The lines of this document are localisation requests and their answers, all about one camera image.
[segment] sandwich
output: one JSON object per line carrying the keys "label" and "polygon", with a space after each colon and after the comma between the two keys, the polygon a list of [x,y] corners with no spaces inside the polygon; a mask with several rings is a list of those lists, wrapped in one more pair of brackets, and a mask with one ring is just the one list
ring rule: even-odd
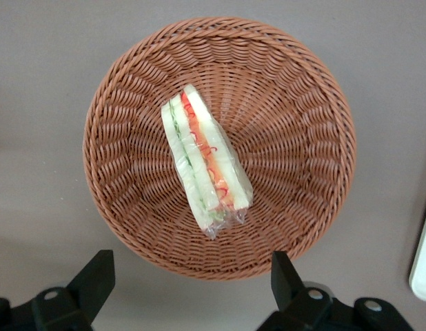
{"label": "sandwich", "polygon": [[243,222],[253,188],[222,127],[193,85],[161,108],[176,171],[199,227],[212,239]]}

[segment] white object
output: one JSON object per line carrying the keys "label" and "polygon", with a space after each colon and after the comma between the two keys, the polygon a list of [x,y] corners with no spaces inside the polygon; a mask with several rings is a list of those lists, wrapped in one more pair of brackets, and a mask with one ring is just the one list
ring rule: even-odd
{"label": "white object", "polygon": [[234,209],[248,208],[252,203],[253,188],[241,164],[235,162],[237,157],[232,155],[232,150],[229,149],[229,144],[225,140],[225,135],[222,135],[195,87],[190,84],[184,88],[184,92],[193,107],[208,145],[220,146],[220,148],[212,151],[212,155],[234,197]]}
{"label": "white object", "polygon": [[178,160],[178,162],[176,162],[176,169],[181,177],[184,189],[187,192],[188,203],[195,219],[198,221],[199,227],[205,230],[213,224],[213,219],[202,206],[202,197],[196,184],[194,172],[185,158],[183,143],[179,140],[178,134],[176,133],[169,103],[162,107],[161,117],[163,119],[165,135],[167,136],[170,148],[172,149],[174,158]]}
{"label": "white object", "polygon": [[414,294],[426,301],[426,221],[418,244],[409,282]]}

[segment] bread slice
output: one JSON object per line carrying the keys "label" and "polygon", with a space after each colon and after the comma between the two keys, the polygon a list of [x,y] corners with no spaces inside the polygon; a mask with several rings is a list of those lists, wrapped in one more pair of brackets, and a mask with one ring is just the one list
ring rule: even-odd
{"label": "bread slice", "polygon": [[248,208],[252,204],[253,188],[230,141],[221,132],[222,128],[210,114],[196,88],[188,85],[184,88],[184,92],[193,107],[208,145],[216,147],[212,154],[233,196],[234,209]]}

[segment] gray surface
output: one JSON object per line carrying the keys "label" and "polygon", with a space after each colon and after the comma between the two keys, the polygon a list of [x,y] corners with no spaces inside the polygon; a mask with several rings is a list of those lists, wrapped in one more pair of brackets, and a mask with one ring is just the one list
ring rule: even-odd
{"label": "gray surface", "polygon": [[110,232],[83,174],[85,114],[112,62],[167,23],[234,15],[294,35],[352,107],[358,166],[330,231],[295,262],[342,301],[391,301],[426,330],[408,272],[426,204],[426,1],[0,1],[0,296],[23,303],[97,250],[117,285],[96,330],[254,330],[268,275],[211,283],[138,258]]}

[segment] black clamp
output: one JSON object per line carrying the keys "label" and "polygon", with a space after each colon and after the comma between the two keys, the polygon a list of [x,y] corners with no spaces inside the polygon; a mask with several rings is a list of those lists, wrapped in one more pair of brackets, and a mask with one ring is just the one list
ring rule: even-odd
{"label": "black clamp", "polygon": [[92,331],[115,286],[114,255],[100,250],[65,288],[50,288],[12,308],[0,298],[0,331]]}
{"label": "black clamp", "polygon": [[278,311],[258,331],[413,331],[384,300],[359,298],[352,308],[320,288],[305,287],[284,252],[273,253],[271,284]]}

